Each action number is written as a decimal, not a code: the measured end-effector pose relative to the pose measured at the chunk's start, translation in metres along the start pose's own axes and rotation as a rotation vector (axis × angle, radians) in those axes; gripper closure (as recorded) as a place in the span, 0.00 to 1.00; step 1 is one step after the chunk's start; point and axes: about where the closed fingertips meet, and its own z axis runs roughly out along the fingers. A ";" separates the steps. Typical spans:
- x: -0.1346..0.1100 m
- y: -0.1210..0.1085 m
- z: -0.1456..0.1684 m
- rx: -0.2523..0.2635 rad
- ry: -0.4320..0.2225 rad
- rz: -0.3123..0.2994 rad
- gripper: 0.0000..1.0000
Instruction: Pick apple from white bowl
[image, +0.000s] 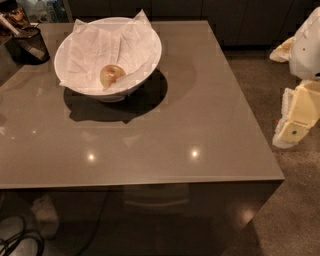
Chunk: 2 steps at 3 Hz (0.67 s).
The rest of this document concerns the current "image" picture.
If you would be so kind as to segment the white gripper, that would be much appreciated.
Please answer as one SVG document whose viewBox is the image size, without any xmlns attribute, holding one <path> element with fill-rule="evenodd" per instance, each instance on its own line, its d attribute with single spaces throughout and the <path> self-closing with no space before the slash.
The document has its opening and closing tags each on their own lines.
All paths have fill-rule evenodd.
<svg viewBox="0 0 320 256">
<path fill-rule="evenodd" d="M 320 119 L 320 7 L 269 58 L 288 62 L 290 72 L 303 79 L 295 89 L 286 88 L 272 144 L 287 149 L 297 145 Z"/>
</svg>

